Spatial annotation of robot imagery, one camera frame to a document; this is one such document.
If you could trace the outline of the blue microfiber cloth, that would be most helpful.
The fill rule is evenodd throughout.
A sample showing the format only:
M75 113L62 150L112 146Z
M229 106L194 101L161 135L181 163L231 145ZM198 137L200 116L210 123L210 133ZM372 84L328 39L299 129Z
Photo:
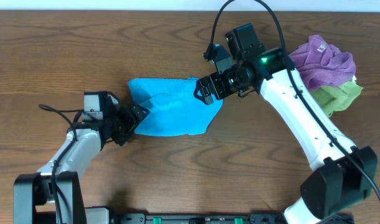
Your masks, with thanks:
M132 100L150 113L136 134L157 137L204 134L224 102L206 105L194 97L197 78L136 78L128 82Z

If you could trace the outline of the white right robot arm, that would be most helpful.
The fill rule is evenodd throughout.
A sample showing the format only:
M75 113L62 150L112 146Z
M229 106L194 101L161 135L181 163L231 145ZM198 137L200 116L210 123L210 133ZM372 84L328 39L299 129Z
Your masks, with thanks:
M211 105L253 89L276 109L300 143L312 173L301 184L300 198L284 211L287 223L320 223L378 193L377 155L370 147L358 148L336 128L282 49L228 52L210 45L204 58L216 71L197 82L198 100Z

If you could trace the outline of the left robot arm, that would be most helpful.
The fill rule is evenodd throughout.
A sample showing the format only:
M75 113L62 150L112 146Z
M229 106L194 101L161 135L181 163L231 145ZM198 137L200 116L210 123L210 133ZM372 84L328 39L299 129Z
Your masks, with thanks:
M13 222L113 223L109 208L85 207L80 178L107 143L124 145L148 114L136 103L86 102L69 121L66 139L52 159L14 181Z

